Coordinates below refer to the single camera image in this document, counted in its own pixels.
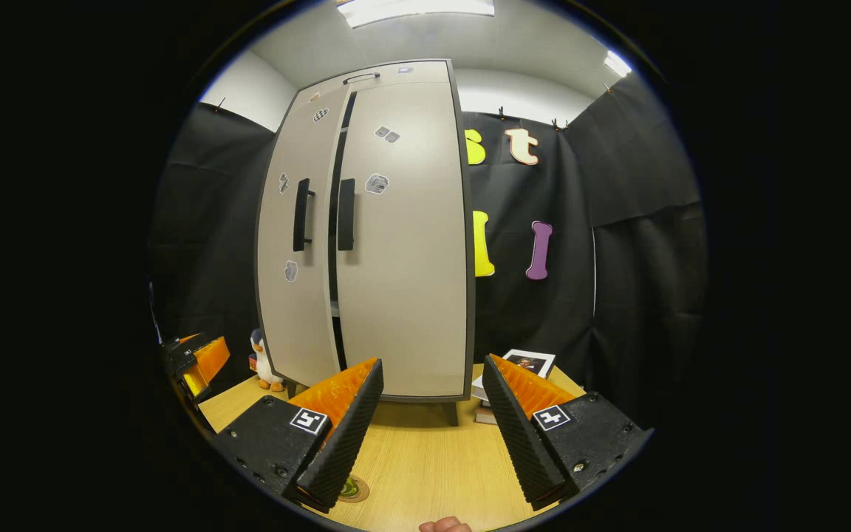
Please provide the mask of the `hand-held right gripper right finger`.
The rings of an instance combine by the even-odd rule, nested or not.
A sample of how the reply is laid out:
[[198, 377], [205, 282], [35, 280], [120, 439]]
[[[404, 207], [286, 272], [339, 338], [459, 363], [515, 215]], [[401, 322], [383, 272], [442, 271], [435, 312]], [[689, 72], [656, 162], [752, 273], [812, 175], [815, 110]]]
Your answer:
[[503, 357], [485, 357], [482, 382], [534, 511], [590, 497], [653, 437], [601, 394], [574, 396]]

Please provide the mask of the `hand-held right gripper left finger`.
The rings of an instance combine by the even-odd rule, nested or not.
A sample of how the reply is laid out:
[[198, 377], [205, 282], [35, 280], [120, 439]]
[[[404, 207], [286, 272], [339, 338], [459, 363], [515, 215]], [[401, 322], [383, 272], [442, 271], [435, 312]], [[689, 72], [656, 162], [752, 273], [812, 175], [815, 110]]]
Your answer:
[[352, 473], [383, 387], [382, 361], [368, 359], [290, 400], [260, 398], [211, 442], [260, 491], [328, 513]]

